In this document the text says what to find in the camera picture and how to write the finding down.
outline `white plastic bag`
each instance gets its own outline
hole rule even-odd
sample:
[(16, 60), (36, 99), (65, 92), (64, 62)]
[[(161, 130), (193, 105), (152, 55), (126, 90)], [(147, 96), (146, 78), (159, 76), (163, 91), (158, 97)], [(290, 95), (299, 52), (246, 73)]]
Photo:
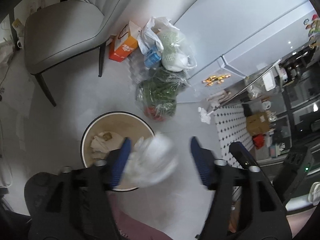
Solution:
[(166, 17), (152, 17), (137, 40), (148, 67), (161, 59), (162, 65), (172, 72), (196, 67), (196, 59), (185, 35)]
[(149, 50), (156, 45), (160, 53), (163, 52), (163, 45), (160, 41), (159, 37), (156, 35), (161, 29), (164, 28), (174, 28), (169, 20), (166, 17), (160, 17), (160, 18), (154, 18), (151, 17), (151, 19), (148, 21), (146, 26), (142, 29), (140, 32), (140, 35), (138, 36), (138, 44), (139, 48), (143, 55), (146, 55)]
[(148, 187), (163, 181), (178, 165), (178, 158), (171, 149), (171, 140), (162, 134), (146, 140), (140, 138), (125, 166), (125, 176), (137, 187)]
[(180, 72), (197, 66), (185, 35), (177, 29), (161, 29), (157, 34), (163, 44), (162, 65), (169, 71)]

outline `pink fabric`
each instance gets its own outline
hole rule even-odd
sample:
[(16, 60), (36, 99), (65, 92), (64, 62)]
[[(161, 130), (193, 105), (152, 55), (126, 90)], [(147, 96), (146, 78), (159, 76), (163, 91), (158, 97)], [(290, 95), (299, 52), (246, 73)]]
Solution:
[(143, 224), (127, 214), (123, 213), (117, 204), (115, 194), (108, 196), (113, 217), (117, 223), (118, 229), (125, 233), (131, 240), (172, 240), (165, 233)]

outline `paper bag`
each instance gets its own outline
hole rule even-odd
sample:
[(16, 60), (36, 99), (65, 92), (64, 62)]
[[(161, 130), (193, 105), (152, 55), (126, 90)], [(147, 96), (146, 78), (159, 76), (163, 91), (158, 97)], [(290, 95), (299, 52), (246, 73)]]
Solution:
[(109, 58), (122, 62), (128, 57), (138, 47), (137, 37), (140, 31), (141, 28), (130, 21), (112, 41)]

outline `chair leg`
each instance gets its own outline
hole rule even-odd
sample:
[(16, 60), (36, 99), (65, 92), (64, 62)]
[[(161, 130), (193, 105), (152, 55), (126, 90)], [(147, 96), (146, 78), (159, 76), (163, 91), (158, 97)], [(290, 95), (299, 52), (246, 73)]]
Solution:
[(51, 104), (53, 106), (57, 106), (56, 102), (54, 101), (53, 99), (53, 96), (51, 95), (50, 91), (49, 91), (49, 88), (47, 87), (47, 84), (44, 82), (44, 79), (42, 77), (42, 75), (39, 73), (39, 74), (36, 74), (35, 75), (36, 77), (36, 80), (38, 81), (43, 93), (46, 95), (46, 97), (49, 99), (49, 101), (51, 102)]
[(106, 52), (106, 43), (102, 43), (100, 45), (100, 52), (99, 52), (99, 77), (102, 77), (102, 69), (103, 69), (103, 62), (104, 62), (104, 54)]

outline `white tile floor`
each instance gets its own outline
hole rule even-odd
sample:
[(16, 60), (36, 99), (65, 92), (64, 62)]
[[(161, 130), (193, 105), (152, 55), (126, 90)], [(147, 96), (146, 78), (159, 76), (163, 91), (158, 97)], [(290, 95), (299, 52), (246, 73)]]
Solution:
[[(212, 192), (200, 183), (189, 141), (197, 136), (203, 147), (221, 157), (217, 128), (215, 124), (200, 122), (198, 103), (179, 104), (176, 115), (167, 122), (146, 118), (134, 101), (129, 66), (109, 60), (107, 53), (102, 78), (98, 77), (98, 50), (63, 62), (43, 74), (57, 102), (55, 108), (33, 77), (34, 89), (22, 89), (18, 93), (22, 99), (16, 105), (24, 104), (23, 113), (14, 104), (0, 104), (4, 153), (13, 172), (7, 201), (16, 212), (27, 214), (23, 187), (28, 178), (40, 171), (57, 173), (66, 165), (82, 168), (80, 140), (87, 125), (103, 113), (128, 111), (144, 119), (154, 131), (166, 133), (175, 142), (180, 163), (172, 176), (156, 186), (117, 193), (120, 206), (133, 218), (167, 233), (174, 240), (194, 239), (201, 232)], [(10, 86), (14, 73), (24, 73), (21, 85)], [(6, 82), (7, 87), (25, 84), (30, 87), (22, 52), (15, 55)]]

